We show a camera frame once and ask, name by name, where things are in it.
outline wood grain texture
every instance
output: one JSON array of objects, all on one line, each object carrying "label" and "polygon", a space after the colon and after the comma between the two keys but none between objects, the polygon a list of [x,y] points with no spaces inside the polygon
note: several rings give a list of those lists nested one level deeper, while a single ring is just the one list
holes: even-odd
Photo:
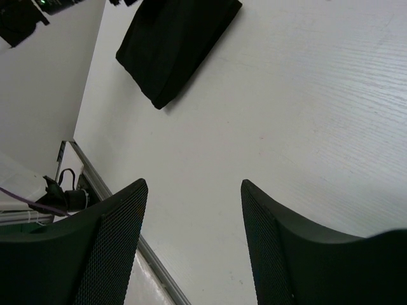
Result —
[{"label": "wood grain texture", "polygon": [[147,180],[142,233],[192,304],[256,303],[242,179],[346,233],[407,226],[404,2],[245,0],[164,111],[114,59],[136,7],[106,6],[75,139],[112,191]]}]

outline black pillow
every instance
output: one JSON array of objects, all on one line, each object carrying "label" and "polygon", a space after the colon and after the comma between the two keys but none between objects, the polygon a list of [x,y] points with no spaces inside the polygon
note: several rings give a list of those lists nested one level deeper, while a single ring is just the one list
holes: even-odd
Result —
[{"label": "black pillow", "polygon": [[181,91],[241,7],[238,0],[144,0],[116,59],[161,109]]}]

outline cable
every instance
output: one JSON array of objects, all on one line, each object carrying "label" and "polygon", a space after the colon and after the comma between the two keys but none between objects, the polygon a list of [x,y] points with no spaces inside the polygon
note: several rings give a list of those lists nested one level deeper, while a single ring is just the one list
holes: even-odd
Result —
[{"label": "cable", "polygon": [[62,181],[64,180],[64,174],[66,171],[72,174],[72,190],[74,191],[76,176],[72,168],[66,168],[65,170],[61,171],[61,173],[59,174],[58,185],[60,186],[62,184]]},{"label": "cable", "polygon": [[40,203],[36,203],[36,202],[30,201],[30,200],[27,200],[27,199],[25,199],[23,197],[20,197],[19,195],[16,195],[16,194],[13,194],[12,192],[7,191],[6,189],[3,189],[1,186],[0,186],[0,191],[3,192],[4,194],[16,199],[16,200],[24,202],[24,203],[26,203],[28,205],[32,205],[32,206],[37,207],[37,208],[43,208],[44,210],[47,210],[47,211],[50,211],[50,212],[53,212],[53,213],[57,213],[59,215],[70,216],[65,211],[59,210],[58,208],[49,207],[47,205],[42,205]]},{"label": "cable", "polygon": [[86,198],[86,203],[85,203],[85,209],[88,208],[88,203],[89,203],[89,194],[86,191],[86,189],[82,189],[82,191],[85,192],[85,198]]}]

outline black cable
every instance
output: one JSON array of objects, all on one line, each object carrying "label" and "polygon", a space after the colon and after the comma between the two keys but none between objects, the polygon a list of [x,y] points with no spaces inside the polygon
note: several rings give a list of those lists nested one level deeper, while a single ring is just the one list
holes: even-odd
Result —
[{"label": "black cable", "polygon": [[76,180],[76,176],[75,176],[75,172],[73,171],[72,168],[66,168],[65,170],[61,171],[61,173],[59,174],[59,178],[58,178],[58,185],[60,186],[62,184],[62,181],[64,180],[64,173],[68,171],[72,174],[72,190],[75,190],[75,180]]},{"label": "black cable", "polygon": [[69,215],[67,212],[65,212],[65,211],[62,211],[62,210],[60,210],[60,209],[58,209],[58,208],[49,207],[49,206],[43,205],[43,204],[41,204],[41,203],[36,203],[36,202],[31,201],[31,200],[27,200],[27,199],[25,199],[25,198],[23,198],[23,197],[21,197],[21,196],[19,196],[19,195],[16,195],[16,194],[14,194],[14,193],[12,193],[12,192],[10,192],[10,191],[7,191],[6,189],[3,189],[1,186],[0,186],[0,191],[1,191],[2,193],[4,193],[4,194],[6,194],[6,195],[8,195],[8,196],[10,196],[10,197],[12,197],[12,198],[14,198],[14,199],[16,199],[16,200],[21,201],[21,202],[24,202],[24,203],[26,203],[26,204],[28,204],[28,205],[32,205],[32,206],[38,207],[38,208],[43,208],[44,210],[48,210],[48,211],[50,211],[50,212],[57,213],[57,214],[60,214],[60,215],[70,216],[70,215]]}]

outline white desk surface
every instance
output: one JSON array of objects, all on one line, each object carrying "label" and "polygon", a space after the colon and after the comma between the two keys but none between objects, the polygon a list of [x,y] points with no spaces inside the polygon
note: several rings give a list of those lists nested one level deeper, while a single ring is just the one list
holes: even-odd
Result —
[{"label": "white desk surface", "polygon": [[256,303],[242,179],[346,233],[407,226],[405,0],[244,0],[162,111],[114,59],[136,8],[106,5],[74,137],[113,192],[147,180],[142,233],[192,304]]},{"label": "white desk surface", "polygon": [[10,49],[10,45],[0,37],[0,55],[5,53],[8,49]]}]

